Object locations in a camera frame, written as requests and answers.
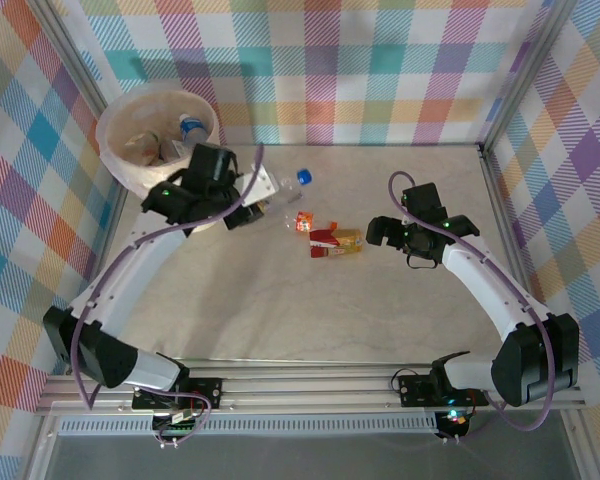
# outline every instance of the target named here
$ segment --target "checkered fabric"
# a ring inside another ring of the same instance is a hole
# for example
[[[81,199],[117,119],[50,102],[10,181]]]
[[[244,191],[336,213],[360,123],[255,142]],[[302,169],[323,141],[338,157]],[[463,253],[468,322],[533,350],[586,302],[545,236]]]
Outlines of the checkered fabric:
[[[95,119],[25,0],[0,1],[0,479],[56,361],[42,333],[89,278],[115,193]]]
[[[581,0],[496,147],[535,293],[580,322],[600,438],[600,0]]]
[[[226,143],[473,143],[551,3],[80,0],[65,19],[105,94],[176,79]]]

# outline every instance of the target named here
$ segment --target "colorful plaid backdrop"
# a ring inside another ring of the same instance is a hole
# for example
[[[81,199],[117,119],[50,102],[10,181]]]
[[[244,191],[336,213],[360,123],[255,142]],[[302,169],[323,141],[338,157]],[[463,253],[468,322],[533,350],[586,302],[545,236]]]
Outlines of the colorful plaid backdrop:
[[[25,0],[0,1],[0,479],[56,357],[42,315],[89,278],[115,186],[95,119]]]
[[[56,1],[110,100],[179,80],[234,144],[473,143],[551,3]]]
[[[580,321],[600,438],[600,0],[580,0],[496,154],[536,295]]]

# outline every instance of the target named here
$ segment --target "white table surface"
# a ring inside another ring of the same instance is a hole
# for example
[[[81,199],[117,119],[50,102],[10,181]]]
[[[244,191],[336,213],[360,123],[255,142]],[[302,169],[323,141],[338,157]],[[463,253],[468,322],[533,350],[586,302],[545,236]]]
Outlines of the white table surface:
[[[255,148],[234,151],[248,168]],[[504,264],[473,147],[275,146],[265,161],[309,168],[314,181],[302,209],[363,235],[375,216],[401,218],[387,193],[393,171],[435,182],[449,215],[467,215]],[[139,204],[129,194],[113,252]],[[232,232],[218,224],[192,234],[165,262],[122,340],[180,358],[364,362],[430,362],[497,347],[493,324],[457,278],[444,267],[411,270],[405,260],[366,244],[358,254],[312,259],[308,238],[274,217]]]

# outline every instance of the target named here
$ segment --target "blue bottle cap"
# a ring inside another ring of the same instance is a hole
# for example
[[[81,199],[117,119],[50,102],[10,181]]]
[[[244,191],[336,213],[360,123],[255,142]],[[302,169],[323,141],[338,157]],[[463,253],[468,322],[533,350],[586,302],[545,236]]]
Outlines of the blue bottle cap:
[[[311,177],[311,172],[309,170],[307,170],[306,168],[303,168],[302,170],[298,170],[298,183],[300,185],[308,185],[309,183],[311,183],[311,180],[313,180],[313,178]]]

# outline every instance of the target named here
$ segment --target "small box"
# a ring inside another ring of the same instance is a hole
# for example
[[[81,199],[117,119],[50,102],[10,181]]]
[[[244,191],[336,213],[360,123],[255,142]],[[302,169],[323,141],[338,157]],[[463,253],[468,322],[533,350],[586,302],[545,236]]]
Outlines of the small box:
[[[309,245],[311,258],[356,253],[362,250],[362,233],[358,229],[313,230]]]

